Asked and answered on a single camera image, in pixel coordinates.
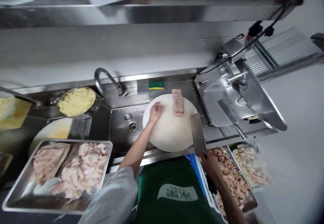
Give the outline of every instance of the person's hand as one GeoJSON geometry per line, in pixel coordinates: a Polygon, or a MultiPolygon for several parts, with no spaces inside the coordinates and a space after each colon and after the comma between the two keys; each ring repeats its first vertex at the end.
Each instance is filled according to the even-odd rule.
{"type": "Polygon", "coordinates": [[[210,151],[207,151],[207,159],[203,153],[200,153],[201,165],[205,173],[213,180],[213,182],[223,179],[217,157],[210,151]]]}
{"type": "Polygon", "coordinates": [[[149,122],[156,123],[161,117],[163,111],[163,106],[160,105],[160,102],[155,103],[150,109],[150,119],[149,122]]]}

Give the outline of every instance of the sliced meat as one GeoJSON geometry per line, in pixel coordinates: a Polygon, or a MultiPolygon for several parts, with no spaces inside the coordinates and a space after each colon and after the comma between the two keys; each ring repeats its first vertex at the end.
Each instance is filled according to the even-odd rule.
{"type": "Polygon", "coordinates": [[[176,117],[183,117],[183,96],[181,89],[172,89],[173,96],[173,115],[176,117]]]}
{"type": "Polygon", "coordinates": [[[65,198],[70,199],[67,204],[80,198],[84,190],[92,194],[94,186],[98,186],[104,176],[108,160],[103,144],[82,144],[78,154],[63,169],[60,182],[50,188],[54,195],[65,193],[65,198]]]}
{"type": "Polygon", "coordinates": [[[41,147],[34,156],[34,183],[43,185],[47,180],[54,178],[64,162],[69,149],[70,145],[66,143],[56,143],[41,147]]]}
{"type": "MultiPolygon", "coordinates": [[[[236,169],[230,156],[225,152],[223,147],[217,147],[210,151],[217,157],[223,178],[227,183],[235,202],[242,210],[244,208],[244,200],[251,200],[249,186],[243,180],[241,173],[236,169]]],[[[223,215],[225,215],[225,212],[223,212],[224,205],[219,193],[217,193],[216,200],[223,215]]]]}

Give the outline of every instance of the pot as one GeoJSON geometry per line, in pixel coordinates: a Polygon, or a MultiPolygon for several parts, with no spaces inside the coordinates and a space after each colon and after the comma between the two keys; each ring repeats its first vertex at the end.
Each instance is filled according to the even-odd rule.
{"type": "Polygon", "coordinates": [[[78,115],[73,116],[73,117],[68,117],[68,116],[62,114],[62,113],[60,112],[59,107],[58,107],[58,104],[57,104],[57,105],[56,105],[57,111],[58,111],[58,113],[59,113],[60,115],[62,115],[63,117],[73,118],[73,119],[86,119],[86,118],[90,118],[91,116],[93,116],[93,115],[94,115],[94,114],[99,110],[99,108],[100,108],[100,106],[101,106],[101,104],[102,104],[102,100],[103,100],[103,99],[102,99],[101,96],[99,96],[99,94],[97,94],[97,93],[96,93],[92,88],[90,88],[90,87],[76,87],[76,88],[73,88],[73,89],[67,91],[66,93],[64,93],[64,94],[61,96],[60,100],[64,99],[65,96],[66,96],[69,92],[72,92],[72,91],[74,91],[74,90],[76,90],[76,89],[78,89],[78,88],[88,88],[88,89],[90,89],[91,91],[93,91],[93,92],[96,94],[96,98],[95,98],[93,104],[92,104],[91,107],[90,107],[87,111],[85,111],[84,113],[82,113],[82,114],[78,114],[78,115]]]}

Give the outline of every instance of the sponge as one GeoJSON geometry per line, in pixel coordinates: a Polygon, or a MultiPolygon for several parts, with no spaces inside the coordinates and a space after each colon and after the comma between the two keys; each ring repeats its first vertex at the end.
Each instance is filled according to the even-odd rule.
{"type": "Polygon", "coordinates": [[[149,82],[149,90],[162,90],[164,89],[164,82],[149,82]]]}

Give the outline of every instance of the white cutting board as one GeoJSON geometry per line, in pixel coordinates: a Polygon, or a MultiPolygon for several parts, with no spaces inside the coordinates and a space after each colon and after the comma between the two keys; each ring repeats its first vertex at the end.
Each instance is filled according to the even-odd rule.
{"type": "Polygon", "coordinates": [[[32,155],[35,148],[44,139],[67,139],[69,136],[71,124],[71,118],[62,118],[46,125],[33,139],[29,147],[28,156],[30,157],[32,155]]]}
{"type": "Polygon", "coordinates": [[[184,116],[173,116],[173,97],[172,94],[161,95],[152,100],[143,114],[143,128],[147,125],[150,118],[150,109],[160,102],[163,111],[160,119],[156,122],[150,142],[160,150],[177,152],[187,149],[193,144],[190,116],[198,113],[195,106],[186,98],[183,98],[184,116]]]}

